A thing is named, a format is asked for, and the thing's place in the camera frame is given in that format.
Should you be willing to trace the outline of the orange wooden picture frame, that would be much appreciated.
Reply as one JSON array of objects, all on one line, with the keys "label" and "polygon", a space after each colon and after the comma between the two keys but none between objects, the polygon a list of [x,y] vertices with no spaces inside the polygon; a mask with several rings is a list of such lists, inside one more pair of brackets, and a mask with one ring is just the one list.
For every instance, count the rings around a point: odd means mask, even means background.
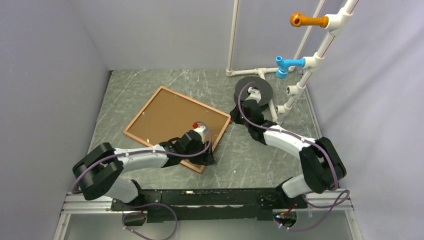
[{"label": "orange wooden picture frame", "polygon": [[[124,134],[148,148],[182,137],[193,130],[195,122],[208,126],[213,153],[230,124],[230,115],[162,86],[129,123]],[[188,160],[180,164],[198,173],[206,167]]]}]

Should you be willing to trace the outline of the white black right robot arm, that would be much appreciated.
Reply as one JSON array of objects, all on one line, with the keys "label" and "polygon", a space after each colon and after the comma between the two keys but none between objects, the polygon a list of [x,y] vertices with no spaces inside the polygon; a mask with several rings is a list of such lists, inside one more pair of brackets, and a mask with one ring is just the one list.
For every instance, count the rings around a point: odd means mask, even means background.
[{"label": "white black right robot arm", "polygon": [[282,182],[276,189],[276,203],[289,207],[295,197],[308,193],[321,194],[338,187],[347,170],[329,138],[313,139],[288,131],[266,120],[255,100],[245,100],[230,112],[231,121],[244,125],[251,138],[291,154],[300,161],[302,173]]}]

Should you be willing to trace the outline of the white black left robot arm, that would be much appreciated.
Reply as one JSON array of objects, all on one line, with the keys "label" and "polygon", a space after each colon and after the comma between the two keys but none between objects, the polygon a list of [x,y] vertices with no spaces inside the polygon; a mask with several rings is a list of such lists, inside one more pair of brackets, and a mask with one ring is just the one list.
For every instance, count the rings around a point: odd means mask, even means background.
[{"label": "white black left robot arm", "polygon": [[103,196],[114,198],[137,210],[144,203],[142,188],[136,180],[125,180],[121,175],[172,167],[185,160],[201,166],[214,164],[212,134],[206,126],[144,148],[113,148],[108,142],[102,143],[73,166],[72,193],[83,194],[87,201]]}]

